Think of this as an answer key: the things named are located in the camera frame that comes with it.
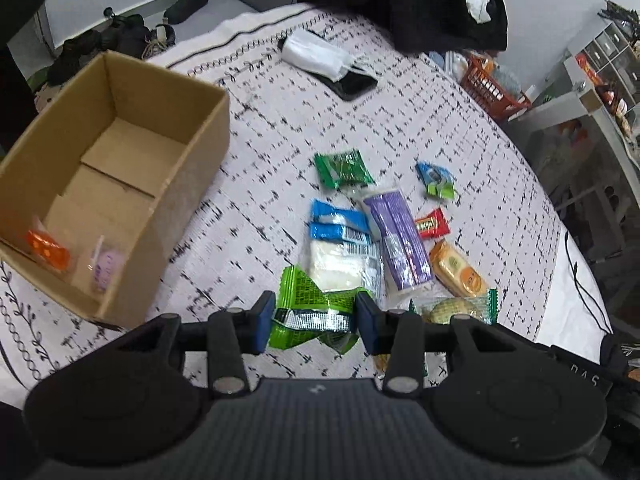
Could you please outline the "green clear round cookie pack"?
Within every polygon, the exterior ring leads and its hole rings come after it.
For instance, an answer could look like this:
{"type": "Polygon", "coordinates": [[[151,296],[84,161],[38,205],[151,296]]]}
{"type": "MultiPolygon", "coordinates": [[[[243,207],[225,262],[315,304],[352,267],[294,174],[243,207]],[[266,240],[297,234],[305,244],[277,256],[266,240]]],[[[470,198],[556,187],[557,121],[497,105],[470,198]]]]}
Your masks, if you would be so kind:
{"type": "Polygon", "coordinates": [[[490,288],[476,297],[432,297],[411,299],[409,310],[432,324],[448,324],[453,316],[466,315],[485,324],[498,321],[499,293],[490,288]]]}

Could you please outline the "light green snack packet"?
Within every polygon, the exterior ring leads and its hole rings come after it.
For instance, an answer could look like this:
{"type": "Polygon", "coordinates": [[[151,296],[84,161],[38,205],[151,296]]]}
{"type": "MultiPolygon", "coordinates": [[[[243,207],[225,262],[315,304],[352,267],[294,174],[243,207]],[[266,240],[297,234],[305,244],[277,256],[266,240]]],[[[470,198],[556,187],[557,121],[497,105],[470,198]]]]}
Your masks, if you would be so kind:
{"type": "Polygon", "coordinates": [[[338,354],[357,343],[356,297],[363,288],[322,292],[298,266],[282,272],[276,307],[272,314],[269,345],[288,350],[318,339],[338,354]]]}

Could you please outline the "purple wafer pack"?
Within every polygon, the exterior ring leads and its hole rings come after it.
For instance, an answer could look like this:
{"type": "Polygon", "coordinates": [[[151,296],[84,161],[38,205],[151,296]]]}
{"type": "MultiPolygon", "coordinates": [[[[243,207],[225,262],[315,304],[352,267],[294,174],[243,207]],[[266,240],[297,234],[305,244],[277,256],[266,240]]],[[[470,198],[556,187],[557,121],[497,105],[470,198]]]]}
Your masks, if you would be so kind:
{"type": "Polygon", "coordinates": [[[385,263],[399,295],[427,285],[434,273],[413,221],[409,205],[399,188],[375,188],[359,203],[381,243],[385,263]]]}

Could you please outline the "orange biscuit pack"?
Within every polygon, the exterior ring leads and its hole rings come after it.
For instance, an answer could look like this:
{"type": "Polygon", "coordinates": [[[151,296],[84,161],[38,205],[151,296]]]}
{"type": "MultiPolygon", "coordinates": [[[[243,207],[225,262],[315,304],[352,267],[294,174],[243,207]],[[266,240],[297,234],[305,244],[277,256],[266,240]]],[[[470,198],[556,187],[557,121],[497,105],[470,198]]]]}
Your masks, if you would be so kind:
{"type": "Polygon", "coordinates": [[[446,240],[440,240],[428,254],[432,270],[454,296],[479,297],[488,292],[484,278],[446,240]]]}

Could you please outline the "blue clear rice cracker pack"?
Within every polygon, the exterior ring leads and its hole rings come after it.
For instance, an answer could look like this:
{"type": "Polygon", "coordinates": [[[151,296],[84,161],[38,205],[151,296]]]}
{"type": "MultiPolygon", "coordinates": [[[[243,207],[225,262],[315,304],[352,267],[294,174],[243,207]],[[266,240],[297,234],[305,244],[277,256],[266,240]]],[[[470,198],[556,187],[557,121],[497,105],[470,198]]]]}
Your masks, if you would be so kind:
{"type": "Polygon", "coordinates": [[[367,216],[313,200],[308,223],[307,274],[322,292],[363,288],[384,298],[384,262],[367,216]]]}

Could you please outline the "red candy bar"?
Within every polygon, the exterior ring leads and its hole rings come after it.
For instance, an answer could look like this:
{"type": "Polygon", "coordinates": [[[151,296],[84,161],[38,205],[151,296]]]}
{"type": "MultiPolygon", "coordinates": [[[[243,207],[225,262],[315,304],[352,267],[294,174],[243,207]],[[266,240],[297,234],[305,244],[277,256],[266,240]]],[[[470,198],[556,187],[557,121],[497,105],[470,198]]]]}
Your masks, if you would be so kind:
{"type": "Polygon", "coordinates": [[[443,237],[450,233],[449,224],[442,208],[432,210],[425,217],[414,220],[421,240],[443,237]]]}

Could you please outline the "blue green candy packet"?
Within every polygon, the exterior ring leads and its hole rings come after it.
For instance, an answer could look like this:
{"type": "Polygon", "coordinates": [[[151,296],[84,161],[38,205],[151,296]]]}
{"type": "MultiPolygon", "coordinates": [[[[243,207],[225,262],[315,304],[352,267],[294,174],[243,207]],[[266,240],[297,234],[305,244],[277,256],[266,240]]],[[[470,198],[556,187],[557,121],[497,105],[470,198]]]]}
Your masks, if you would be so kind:
{"type": "Polygon", "coordinates": [[[440,200],[454,200],[456,198],[454,176],[446,168],[429,162],[417,162],[416,171],[425,186],[427,195],[440,200]]]}

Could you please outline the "dark green snack packet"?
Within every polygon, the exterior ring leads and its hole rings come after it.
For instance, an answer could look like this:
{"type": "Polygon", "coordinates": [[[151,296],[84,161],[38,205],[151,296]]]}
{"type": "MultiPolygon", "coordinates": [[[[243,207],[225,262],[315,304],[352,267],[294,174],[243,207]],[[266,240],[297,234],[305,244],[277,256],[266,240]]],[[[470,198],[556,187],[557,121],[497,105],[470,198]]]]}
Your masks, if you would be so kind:
{"type": "Polygon", "coordinates": [[[363,158],[358,150],[335,154],[314,154],[314,166],[321,183],[326,188],[339,190],[348,186],[374,185],[363,158]]]}

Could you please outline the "brown cardboard box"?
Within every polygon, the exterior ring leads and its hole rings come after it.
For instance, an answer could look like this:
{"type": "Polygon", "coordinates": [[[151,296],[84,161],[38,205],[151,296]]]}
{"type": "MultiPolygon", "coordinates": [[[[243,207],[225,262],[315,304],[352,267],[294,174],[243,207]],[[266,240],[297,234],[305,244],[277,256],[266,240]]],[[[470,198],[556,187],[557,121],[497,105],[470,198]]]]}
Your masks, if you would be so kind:
{"type": "Polygon", "coordinates": [[[94,58],[3,159],[2,259],[81,318],[140,325],[227,154],[229,104],[208,82],[116,52],[94,58]],[[66,272],[32,254],[30,229],[70,251],[66,272]],[[124,263],[95,292],[88,264],[101,235],[124,263]]]}

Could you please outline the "orange snack in box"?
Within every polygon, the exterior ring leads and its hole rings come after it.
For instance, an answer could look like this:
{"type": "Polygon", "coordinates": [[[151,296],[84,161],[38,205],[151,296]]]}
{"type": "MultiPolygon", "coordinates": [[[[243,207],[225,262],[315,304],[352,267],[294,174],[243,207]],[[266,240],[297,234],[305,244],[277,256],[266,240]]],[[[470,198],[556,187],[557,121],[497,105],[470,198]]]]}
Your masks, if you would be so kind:
{"type": "Polygon", "coordinates": [[[70,266],[70,251],[58,243],[48,232],[30,229],[27,245],[34,256],[56,272],[66,272],[70,266]]]}

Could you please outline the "black smartphone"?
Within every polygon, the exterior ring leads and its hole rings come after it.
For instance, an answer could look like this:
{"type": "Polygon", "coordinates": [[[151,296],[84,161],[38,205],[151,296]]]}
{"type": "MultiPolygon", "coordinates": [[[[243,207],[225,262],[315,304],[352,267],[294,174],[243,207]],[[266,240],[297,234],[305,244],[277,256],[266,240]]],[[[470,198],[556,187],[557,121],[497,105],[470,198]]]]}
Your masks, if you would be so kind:
{"type": "MultiPolygon", "coordinates": [[[[278,40],[278,49],[280,51],[280,54],[281,54],[281,47],[282,47],[284,38],[285,37],[278,40]]],[[[362,66],[365,70],[367,70],[366,62],[361,61],[359,58],[356,58],[356,63],[359,66],[362,66]]],[[[370,73],[369,76],[348,73],[343,79],[337,82],[329,81],[329,79],[326,77],[318,76],[318,75],[307,73],[307,72],[304,72],[304,73],[320,81],[322,84],[326,86],[326,88],[331,90],[336,96],[338,96],[341,100],[345,102],[352,102],[353,100],[360,98],[360,96],[363,96],[364,94],[374,90],[378,86],[378,80],[370,72],[369,72],[370,73]]]]}

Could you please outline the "red plastic basket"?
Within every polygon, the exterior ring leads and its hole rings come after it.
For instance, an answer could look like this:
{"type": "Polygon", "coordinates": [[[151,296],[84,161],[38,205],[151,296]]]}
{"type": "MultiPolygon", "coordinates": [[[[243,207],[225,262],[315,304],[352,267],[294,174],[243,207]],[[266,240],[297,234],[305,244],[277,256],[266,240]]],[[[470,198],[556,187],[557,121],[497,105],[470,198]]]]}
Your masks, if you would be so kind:
{"type": "Polygon", "coordinates": [[[470,54],[466,60],[469,67],[460,86],[495,122],[506,122],[532,107],[525,93],[514,96],[495,81],[492,73],[485,70],[486,58],[470,54]]]}

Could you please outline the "white face mask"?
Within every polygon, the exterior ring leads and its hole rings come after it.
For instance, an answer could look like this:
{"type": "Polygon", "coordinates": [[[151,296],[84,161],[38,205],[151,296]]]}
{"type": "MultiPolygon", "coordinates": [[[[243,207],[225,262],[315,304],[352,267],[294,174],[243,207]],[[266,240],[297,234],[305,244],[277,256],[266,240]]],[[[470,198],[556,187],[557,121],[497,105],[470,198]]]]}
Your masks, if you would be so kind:
{"type": "Polygon", "coordinates": [[[370,75],[346,50],[303,28],[293,30],[283,39],[281,56],[288,64],[332,82],[340,81],[348,73],[370,75]]]}

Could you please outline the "black shoes on floor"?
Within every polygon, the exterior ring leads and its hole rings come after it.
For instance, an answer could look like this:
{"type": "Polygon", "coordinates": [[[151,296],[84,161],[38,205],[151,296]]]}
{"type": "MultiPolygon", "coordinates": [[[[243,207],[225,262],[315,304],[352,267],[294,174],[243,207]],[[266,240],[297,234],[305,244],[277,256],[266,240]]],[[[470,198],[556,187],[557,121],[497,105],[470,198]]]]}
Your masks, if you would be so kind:
{"type": "Polygon", "coordinates": [[[80,61],[88,56],[114,51],[138,60],[165,52],[176,43],[174,25],[190,18],[208,0],[177,0],[165,10],[160,24],[149,28],[141,14],[116,15],[111,8],[105,16],[111,21],[103,30],[89,29],[66,40],[60,55],[48,68],[47,84],[60,86],[80,71],[80,61]]]}

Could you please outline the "white shelf unit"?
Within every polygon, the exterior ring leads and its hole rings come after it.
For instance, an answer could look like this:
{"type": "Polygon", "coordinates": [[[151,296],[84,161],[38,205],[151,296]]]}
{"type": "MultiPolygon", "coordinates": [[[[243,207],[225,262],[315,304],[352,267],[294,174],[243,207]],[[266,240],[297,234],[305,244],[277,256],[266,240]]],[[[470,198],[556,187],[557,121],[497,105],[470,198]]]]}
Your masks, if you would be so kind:
{"type": "Polygon", "coordinates": [[[594,264],[639,255],[639,61],[622,30],[595,18],[568,43],[529,110],[506,123],[561,217],[583,223],[594,264]]]}

